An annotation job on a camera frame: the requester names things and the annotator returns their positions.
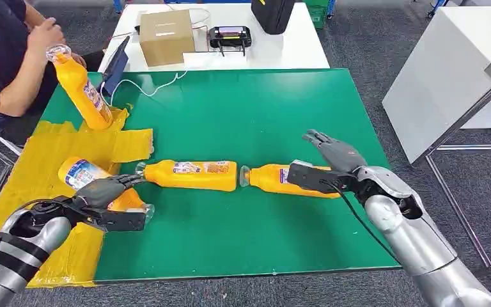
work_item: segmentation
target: yellow bottle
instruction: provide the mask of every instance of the yellow bottle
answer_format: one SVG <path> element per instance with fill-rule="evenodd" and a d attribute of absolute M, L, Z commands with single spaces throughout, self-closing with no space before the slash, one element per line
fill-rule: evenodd
<path fill-rule="evenodd" d="M 249 169 L 247 166 L 240 168 L 240 185 L 247 187 L 252 185 L 271 193 L 293 194 L 323 198 L 337 198 L 338 193 L 324 194 L 318 191 L 305 190 L 295 184 L 287 182 L 289 165 L 267 164 L 260 168 Z"/>
<path fill-rule="evenodd" d="M 112 113 L 88 79 L 88 71 L 71 57 L 66 45 L 48 48 L 46 57 L 56 67 L 57 77 L 89 128 L 103 130 L 112 124 Z"/>
<path fill-rule="evenodd" d="M 95 179 L 107 178 L 111 175 L 104 169 L 78 157 L 70 157 L 63 162 L 58 171 L 59 178 L 74 190 L 78 191 Z M 112 211 L 138 211 L 142 209 L 148 216 L 153 213 L 152 205 L 144 203 L 134 189 L 128 189 L 108 205 Z"/>
<path fill-rule="evenodd" d="M 236 162 L 175 162 L 162 160 L 146 165 L 140 162 L 136 173 L 162 187 L 188 187 L 231 192 L 236 189 Z"/>

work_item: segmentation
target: green table surface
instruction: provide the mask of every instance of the green table surface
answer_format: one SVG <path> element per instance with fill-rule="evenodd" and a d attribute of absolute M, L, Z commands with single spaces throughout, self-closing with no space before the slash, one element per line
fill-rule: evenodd
<path fill-rule="evenodd" d="M 123 78 L 151 92 L 174 74 Z M 98 84 L 100 74 L 90 79 Z M 346 69 L 188 72 L 153 98 L 125 83 L 114 104 L 133 105 L 125 130 L 153 129 L 155 152 L 148 163 L 228 160 L 254 168 L 300 159 L 324 166 L 317 150 L 301 139 L 317 129 L 355 146 L 369 164 L 389 167 Z M 61 87 L 42 119 L 76 127 L 82 122 Z M 121 172 L 132 173 L 136 164 L 123 164 Z M 155 205 L 155 215 L 142 232 L 105 235 L 95 281 L 398 267 L 341 198 L 239 186 L 232 193 L 149 183 L 136 190 Z"/>

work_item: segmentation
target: robotic arm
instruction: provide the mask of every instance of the robotic arm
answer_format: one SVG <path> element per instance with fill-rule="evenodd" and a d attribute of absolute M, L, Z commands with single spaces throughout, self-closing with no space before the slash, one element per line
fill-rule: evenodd
<path fill-rule="evenodd" d="M 25 289 L 77 223 L 105 232 L 144 229 L 146 212 L 106 209 L 125 190 L 143 181 L 139 175 L 97 179 L 71 198 L 30 201 L 16 210 L 0 230 L 0 306 Z M 33 208 L 25 209 L 33 203 Z"/>
<path fill-rule="evenodd" d="M 417 192 L 388 169 L 368 166 L 344 142 L 315 130 L 304 139 L 319 150 L 331 170 L 295 161 L 289 183 L 322 193 L 338 192 L 346 202 L 344 192 L 354 193 L 393 252 L 387 251 L 413 277 L 430 306 L 491 306 L 490 292 L 458 258 Z M 146 212 L 106 210 L 123 191 L 142 181 L 139 175 L 98 179 L 72 198 L 30 201 L 15 211 L 0 231 L 0 306 L 25 288 L 77 223 L 108 232 L 142 230 Z M 32 203 L 33 208 L 25 209 Z"/>
<path fill-rule="evenodd" d="M 355 148 L 342 141 L 315 130 L 303 138 L 318 149 L 331 170 L 295 161 L 289 183 L 338 192 L 346 201 L 343 192 L 353 192 L 430 306 L 491 306 L 490 292 L 458 258 L 417 192 L 388 169 L 368 166 Z"/>

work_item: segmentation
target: cardboard box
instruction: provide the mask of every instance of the cardboard box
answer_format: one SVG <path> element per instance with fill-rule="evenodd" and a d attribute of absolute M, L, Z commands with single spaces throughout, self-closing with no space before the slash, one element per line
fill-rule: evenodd
<path fill-rule="evenodd" d="M 140 16 L 140 47 L 148 66 L 183 63 L 195 51 L 189 10 Z"/>

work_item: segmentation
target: floor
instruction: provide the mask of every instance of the floor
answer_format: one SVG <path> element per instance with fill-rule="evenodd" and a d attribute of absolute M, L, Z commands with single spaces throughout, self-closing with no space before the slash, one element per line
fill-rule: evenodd
<path fill-rule="evenodd" d="M 73 50 L 101 48 L 118 20 L 111 2 L 76 1 L 82 6 L 71 8 L 65 4 L 69 1 L 74 0 L 37 2 L 42 13 L 57 18 Z M 428 24 L 428 8 L 427 0 L 338 0 L 334 18 L 318 36 L 331 67 L 350 69 L 393 171 L 421 195 L 465 264 L 478 268 L 480 259 L 434 175 L 425 161 L 415 167 L 408 164 L 381 105 Z M 491 143 L 491 131 L 460 132 L 451 141 Z M 436 153 L 434 159 L 491 256 L 491 154 Z M 491 278 L 482 282 L 491 290 Z M 425 302 L 403 271 L 377 271 L 34 289 L 17 295 L 12 306 L 381 307 Z"/>

